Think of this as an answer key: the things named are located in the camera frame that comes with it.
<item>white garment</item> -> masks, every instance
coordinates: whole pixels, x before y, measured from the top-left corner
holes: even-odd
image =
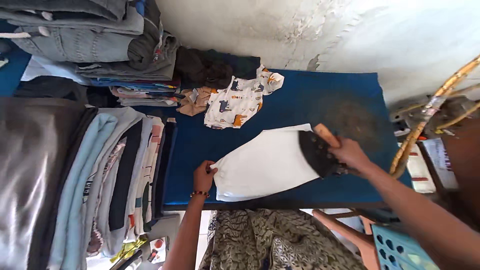
[[[245,80],[232,76],[230,85],[212,91],[208,100],[204,124],[214,129],[240,128],[262,108],[263,95],[270,95],[283,85],[284,77],[269,72],[263,65],[257,69],[257,78]]]
[[[300,150],[299,130],[312,131],[312,127],[303,124],[264,130],[211,165],[218,168],[214,176],[216,199],[260,198],[318,178]]]

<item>camouflage print fabric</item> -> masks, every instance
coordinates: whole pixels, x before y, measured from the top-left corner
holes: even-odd
[[[365,270],[313,216],[300,210],[215,211],[203,270]]]

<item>baby shirt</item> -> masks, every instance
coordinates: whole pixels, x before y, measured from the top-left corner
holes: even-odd
[[[214,129],[240,128],[262,108],[263,95],[282,87],[283,80],[284,76],[268,71],[263,65],[253,80],[232,76],[227,88],[212,90],[204,125]]]

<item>blue ironing table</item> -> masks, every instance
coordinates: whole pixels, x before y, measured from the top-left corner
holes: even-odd
[[[164,210],[182,210],[192,192],[193,171],[203,160],[219,160],[264,129],[303,123],[324,123],[338,135],[360,142],[370,159],[388,170],[398,148],[388,120],[376,73],[345,74],[271,70],[285,76],[279,90],[264,97],[262,109],[240,129],[214,130],[203,125],[204,114],[193,117],[173,108],[163,112],[177,119],[177,139],[166,177]],[[411,186],[406,172],[399,179]],[[298,209],[381,207],[385,204],[365,179],[329,176],[260,199],[226,203],[210,190],[205,209]]]

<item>chair leg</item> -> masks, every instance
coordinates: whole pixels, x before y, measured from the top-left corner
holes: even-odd
[[[312,214],[328,229],[336,231],[356,245],[360,250],[363,264],[368,270],[380,270],[377,251],[372,236],[360,233],[318,209],[314,209]]]

